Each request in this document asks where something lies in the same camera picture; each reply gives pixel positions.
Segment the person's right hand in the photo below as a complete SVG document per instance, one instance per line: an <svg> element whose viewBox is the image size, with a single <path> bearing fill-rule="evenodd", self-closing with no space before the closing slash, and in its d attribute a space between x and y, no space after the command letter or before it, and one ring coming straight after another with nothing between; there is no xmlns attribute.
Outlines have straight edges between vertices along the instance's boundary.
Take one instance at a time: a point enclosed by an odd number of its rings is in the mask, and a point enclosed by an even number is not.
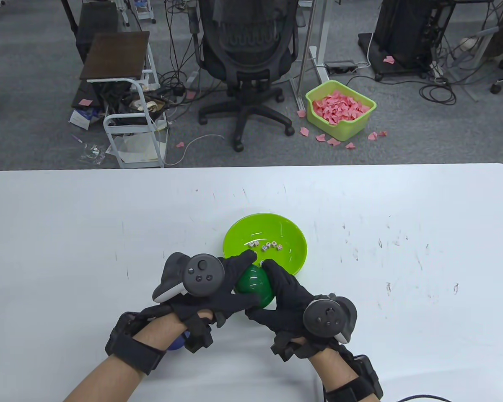
<svg viewBox="0 0 503 402"><path fill-rule="evenodd" d="M357 309L347 297L312 295L274 260L262 264L276 299L274 310L252 308L250 320L275 333L271 350L288 361L292 356L307 359L330 348L345 361L354 356L346 348L357 321Z"/></svg>

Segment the person's left hand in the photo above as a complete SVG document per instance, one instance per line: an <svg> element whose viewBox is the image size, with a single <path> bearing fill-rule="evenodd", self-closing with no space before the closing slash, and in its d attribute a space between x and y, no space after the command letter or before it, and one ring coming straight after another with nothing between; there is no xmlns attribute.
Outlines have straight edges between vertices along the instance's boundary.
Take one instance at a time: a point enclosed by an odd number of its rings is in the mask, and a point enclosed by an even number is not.
<svg viewBox="0 0 503 402"><path fill-rule="evenodd" d="M222 327L232 314L259 306L257 294L233 293L256 260L253 250L228 258L175 252L166 260L160 284L153 292L155 305L139 315L146 320L174 313L189 332L186 349L194 353L207 348L213 343L211 324Z"/></svg>

